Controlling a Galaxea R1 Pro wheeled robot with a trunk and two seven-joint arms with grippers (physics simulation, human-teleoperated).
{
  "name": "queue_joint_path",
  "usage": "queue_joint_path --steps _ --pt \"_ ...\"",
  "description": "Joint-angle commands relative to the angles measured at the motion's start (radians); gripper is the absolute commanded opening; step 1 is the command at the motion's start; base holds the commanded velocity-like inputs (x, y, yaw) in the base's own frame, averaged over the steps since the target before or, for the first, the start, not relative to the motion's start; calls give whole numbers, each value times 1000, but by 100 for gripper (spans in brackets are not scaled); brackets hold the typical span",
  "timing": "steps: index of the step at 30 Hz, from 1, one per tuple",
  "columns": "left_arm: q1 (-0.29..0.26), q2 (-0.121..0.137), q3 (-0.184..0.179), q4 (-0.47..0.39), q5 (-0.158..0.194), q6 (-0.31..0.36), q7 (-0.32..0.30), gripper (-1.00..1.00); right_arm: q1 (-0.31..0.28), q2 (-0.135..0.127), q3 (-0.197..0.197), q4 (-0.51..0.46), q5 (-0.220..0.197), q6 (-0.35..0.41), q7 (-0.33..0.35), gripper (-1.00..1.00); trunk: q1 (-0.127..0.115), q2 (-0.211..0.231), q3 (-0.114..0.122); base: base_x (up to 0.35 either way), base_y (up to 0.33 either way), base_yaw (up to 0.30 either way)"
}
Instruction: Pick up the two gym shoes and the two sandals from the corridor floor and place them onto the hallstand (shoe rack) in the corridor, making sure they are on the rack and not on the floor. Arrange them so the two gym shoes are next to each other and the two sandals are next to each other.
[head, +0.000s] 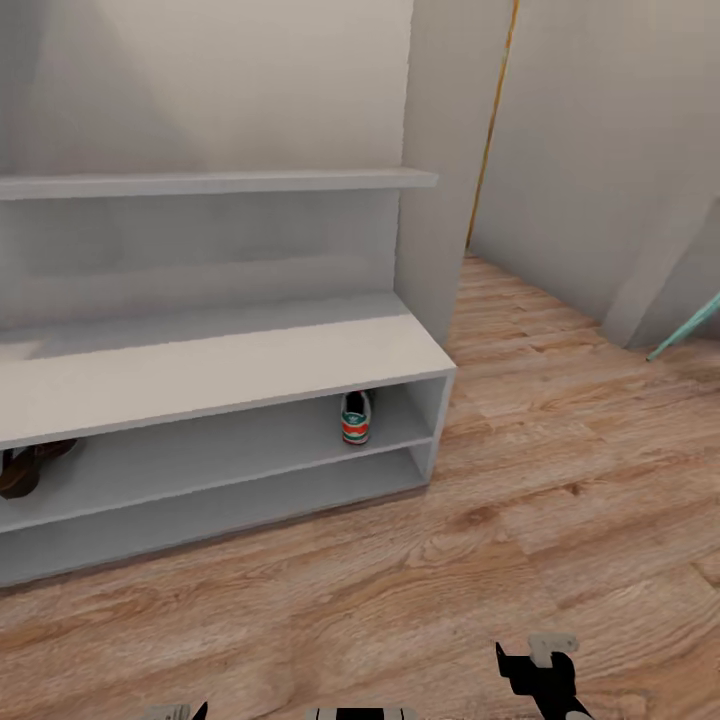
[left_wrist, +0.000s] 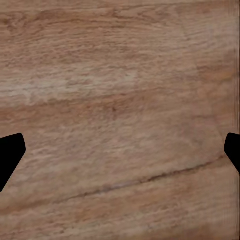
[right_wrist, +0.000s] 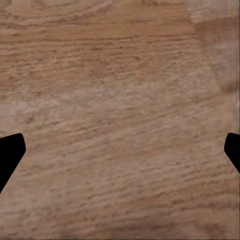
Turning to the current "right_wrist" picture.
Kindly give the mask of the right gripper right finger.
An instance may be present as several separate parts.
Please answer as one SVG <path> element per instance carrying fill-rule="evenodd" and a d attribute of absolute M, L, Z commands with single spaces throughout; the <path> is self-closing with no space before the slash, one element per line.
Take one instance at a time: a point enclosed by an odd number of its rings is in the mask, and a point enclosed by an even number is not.
<path fill-rule="evenodd" d="M 235 133 L 229 133 L 227 135 L 224 151 L 235 165 L 240 173 L 240 135 Z"/>

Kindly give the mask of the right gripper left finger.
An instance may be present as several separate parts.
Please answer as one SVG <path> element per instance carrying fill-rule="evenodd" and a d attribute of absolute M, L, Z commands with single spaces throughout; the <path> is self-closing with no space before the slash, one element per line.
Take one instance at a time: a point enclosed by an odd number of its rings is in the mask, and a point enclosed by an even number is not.
<path fill-rule="evenodd" d="M 0 138 L 0 193 L 25 153 L 22 133 Z"/>

